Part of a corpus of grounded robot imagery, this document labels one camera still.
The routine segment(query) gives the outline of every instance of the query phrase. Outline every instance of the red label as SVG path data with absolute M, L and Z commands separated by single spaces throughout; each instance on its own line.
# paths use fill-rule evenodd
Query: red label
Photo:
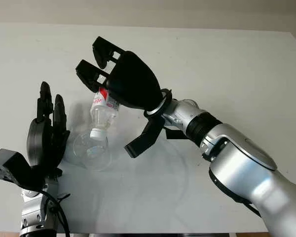
M 104 99 L 106 100 L 108 96 L 107 90 L 105 90 L 103 87 L 100 87 L 100 93 L 101 95 L 103 95 Z

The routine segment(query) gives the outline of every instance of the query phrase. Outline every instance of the black cable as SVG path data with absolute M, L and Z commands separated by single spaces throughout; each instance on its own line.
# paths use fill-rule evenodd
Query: black cable
M 57 218 L 60 222 L 60 224 L 64 227 L 65 223 L 61 220 L 61 217 L 59 216 L 59 211 L 56 212 Z
M 36 191 L 43 194 L 43 195 L 45 195 L 46 197 L 48 197 L 54 203 L 54 205 L 57 208 L 57 211 L 60 213 L 60 215 L 61 215 L 61 217 L 63 219 L 63 222 L 60 221 L 60 223 L 63 225 L 65 235 L 66 235 L 66 237 L 70 237 L 70 230 L 69 230 L 68 221 L 67 221 L 66 215 L 65 215 L 61 205 L 59 204 L 59 202 L 51 194 L 49 194 L 48 192 L 45 192 L 43 190 L 36 190 Z
M 247 202 L 243 203 L 250 211 L 252 211 L 254 214 L 256 214 L 257 216 L 261 217 L 261 214 L 259 213 L 258 210 L 256 210 L 254 207 L 252 207 L 250 204 L 248 204 Z
M 68 198 L 70 195 L 71 195 L 71 194 L 66 194 L 66 195 L 64 195 L 63 197 L 59 197 L 59 198 L 57 198 L 57 199 L 58 199 L 58 203 L 60 203 L 60 202 L 61 202 L 62 200 L 64 200 L 64 199 Z

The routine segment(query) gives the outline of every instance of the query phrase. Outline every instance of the bottle label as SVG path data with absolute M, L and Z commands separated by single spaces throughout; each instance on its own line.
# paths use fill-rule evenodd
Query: bottle label
M 119 103 L 109 96 L 107 90 L 100 87 L 100 90 L 95 94 L 93 99 L 93 106 L 95 105 L 107 106 L 118 110 Z

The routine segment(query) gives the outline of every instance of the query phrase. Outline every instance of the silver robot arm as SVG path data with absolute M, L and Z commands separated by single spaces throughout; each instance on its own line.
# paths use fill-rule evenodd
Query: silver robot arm
M 210 178 L 221 191 L 260 215 L 274 237 L 296 237 L 296 184 L 277 170 L 266 152 L 192 100 L 172 100 L 163 117 L 166 125 L 177 127 L 200 147 L 211 162 Z

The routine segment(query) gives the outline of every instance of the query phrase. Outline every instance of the white wall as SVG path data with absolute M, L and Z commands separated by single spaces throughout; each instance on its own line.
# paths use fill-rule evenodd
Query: white wall
M 291 32 L 296 0 L 0 0 L 0 22 Z

